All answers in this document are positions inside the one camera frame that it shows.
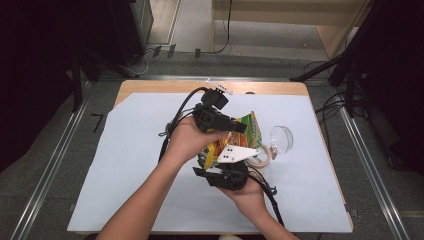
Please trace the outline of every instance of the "gray floor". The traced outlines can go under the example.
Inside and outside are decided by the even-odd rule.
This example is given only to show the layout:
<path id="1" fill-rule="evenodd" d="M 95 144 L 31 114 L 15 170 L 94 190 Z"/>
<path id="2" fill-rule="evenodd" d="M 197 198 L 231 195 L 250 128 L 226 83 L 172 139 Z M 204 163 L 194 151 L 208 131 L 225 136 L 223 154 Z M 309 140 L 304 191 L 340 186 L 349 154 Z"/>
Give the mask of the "gray floor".
<path id="1" fill-rule="evenodd" d="M 178 41 L 177 46 L 183 46 L 182 42 L 186 39 Z M 257 52 L 252 48 L 252 54 L 248 56 L 202 54 L 198 59 L 194 58 L 193 53 L 176 53 L 172 58 L 167 57 L 167 52 L 162 52 L 155 58 L 149 54 L 146 57 L 149 63 L 148 70 L 141 77 L 155 79 L 157 75 L 228 76 L 282 81 L 284 78 L 298 76 L 319 64 L 317 62 L 307 65 L 312 60 L 323 60 L 322 55 L 313 52 L 299 55 L 295 51 L 290 53 L 290 56 L 283 54 L 278 58 L 253 54 Z M 140 59 L 130 68 L 136 72 L 143 72 L 147 65 L 144 59 Z M 93 133 L 99 118 L 91 114 L 100 113 L 107 116 L 113 107 L 119 86 L 124 80 L 107 68 L 101 68 L 101 70 L 103 73 L 101 81 L 94 84 L 81 122 L 27 239 L 85 238 L 85 236 L 67 232 L 66 228 L 72 215 L 72 211 L 68 210 L 69 206 L 76 203 L 78 199 L 105 122 L 103 119 L 99 129 Z M 315 109 L 322 107 L 325 100 L 333 94 L 326 81 L 320 81 L 327 77 L 328 72 L 323 72 L 314 77 L 318 78 L 317 80 L 307 82 Z M 72 100 L 70 97 L 61 106 L 28 153 L 0 173 L 0 239 L 9 239 L 12 236 L 24 207 L 71 117 Z M 424 239 L 424 191 L 422 191 L 424 178 L 415 172 L 399 172 L 391 169 L 370 123 L 362 118 L 356 120 L 374 163 L 396 206 L 404 216 L 403 222 L 411 239 Z M 354 210 L 353 212 L 358 214 L 352 215 L 355 227 L 352 234 L 324 234 L 321 239 L 392 239 L 392 232 L 385 215 L 339 114 L 328 120 L 328 130 L 332 146 L 332 161 L 344 197 L 349 207 Z M 299 233 L 298 236 L 301 239 L 316 239 L 317 235 Z"/>

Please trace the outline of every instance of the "hand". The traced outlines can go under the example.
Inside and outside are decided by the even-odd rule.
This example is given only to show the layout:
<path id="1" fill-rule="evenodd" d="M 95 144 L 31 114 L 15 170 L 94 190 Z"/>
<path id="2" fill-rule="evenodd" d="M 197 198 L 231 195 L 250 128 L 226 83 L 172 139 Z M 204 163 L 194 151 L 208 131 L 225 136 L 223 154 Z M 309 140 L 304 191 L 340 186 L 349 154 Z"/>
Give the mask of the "hand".
<path id="1" fill-rule="evenodd" d="M 247 180 L 246 185 L 240 190 L 219 190 L 233 200 L 240 212 L 248 219 L 258 214 L 268 213 L 262 188 L 250 178 Z"/>
<path id="2" fill-rule="evenodd" d="M 209 143 L 224 138 L 228 132 L 203 133 L 196 126 L 193 117 L 186 117 L 174 129 L 165 155 L 172 154 L 175 161 L 186 163 L 199 154 Z"/>

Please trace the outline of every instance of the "chip bag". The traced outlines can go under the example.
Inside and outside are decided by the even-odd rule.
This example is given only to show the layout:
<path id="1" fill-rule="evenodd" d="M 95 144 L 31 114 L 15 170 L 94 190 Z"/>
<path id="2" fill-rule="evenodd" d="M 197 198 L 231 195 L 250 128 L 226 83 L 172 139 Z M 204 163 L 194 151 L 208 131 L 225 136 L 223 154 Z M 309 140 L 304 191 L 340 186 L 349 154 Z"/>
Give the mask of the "chip bag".
<path id="1" fill-rule="evenodd" d="M 218 162 L 216 160 L 228 144 L 254 149 L 258 149 L 262 145 L 261 131 L 255 112 L 252 111 L 250 114 L 235 120 L 247 125 L 245 132 L 243 134 L 231 132 L 225 138 L 208 144 L 203 152 L 198 155 L 197 161 L 203 169 L 217 166 Z"/>

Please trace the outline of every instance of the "wooden table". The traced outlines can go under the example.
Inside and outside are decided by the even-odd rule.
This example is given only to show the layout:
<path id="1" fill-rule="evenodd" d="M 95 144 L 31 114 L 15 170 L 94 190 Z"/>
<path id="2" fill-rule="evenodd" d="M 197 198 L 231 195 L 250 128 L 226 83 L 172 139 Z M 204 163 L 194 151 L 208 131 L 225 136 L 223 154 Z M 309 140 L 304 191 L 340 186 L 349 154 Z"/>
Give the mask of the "wooden table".
<path id="1" fill-rule="evenodd" d="M 265 169 L 265 178 L 278 187 L 275 198 L 286 227 L 293 232 L 351 232 L 352 221 L 345 210 L 343 194 L 305 85 L 220 83 L 234 92 L 221 111 L 239 117 L 254 110 L 264 142 L 269 141 L 266 133 L 277 122 L 280 124 L 281 118 L 294 134 L 293 149 Z M 158 133 L 175 115 L 186 93 L 200 86 L 211 87 L 203 81 L 183 80 L 128 80 L 122 84 L 68 231 L 97 232 L 103 227 L 154 169 L 163 141 Z M 187 108 L 200 101 L 200 96 L 193 96 Z M 234 204 L 208 186 L 205 179 L 195 176 L 192 167 L 198 167 L 194 160 L 181 169 L 152 233 L 257 234 Z M 266 202 L 273 214 L 269 201 Z"/>
<path id="2" fill-rule="evenodd" d="M 215 20 L 227 20 L 229 3 L 229 0 L 212 0 L 212 51 Z M 233 0 L 231 21 L 316 26 L 331 59 L 363 20 L 368 4 L 369 0 Z"/>

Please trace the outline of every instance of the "yellow snack package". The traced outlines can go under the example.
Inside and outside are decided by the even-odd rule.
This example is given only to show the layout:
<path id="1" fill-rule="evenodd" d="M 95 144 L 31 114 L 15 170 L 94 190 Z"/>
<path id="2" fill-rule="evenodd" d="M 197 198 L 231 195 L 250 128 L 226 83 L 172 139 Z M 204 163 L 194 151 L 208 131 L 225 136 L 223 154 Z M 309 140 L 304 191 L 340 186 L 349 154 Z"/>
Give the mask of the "yellow snack package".
<path id="1" fill-rule="evenodd" d="M 237 118 L 236 121 L 246 124 L 246 131 L 243 134 L 231 132 L 227 137 L 208 144 L 204 151 L 198 155 L 197 161 L 203 169 L 217 166 L 216 160 L 228 144 L 254 149 L 258 149 L 262 145 L 261 131 L 255 112 L 252 111 L 244 117 Z"/>

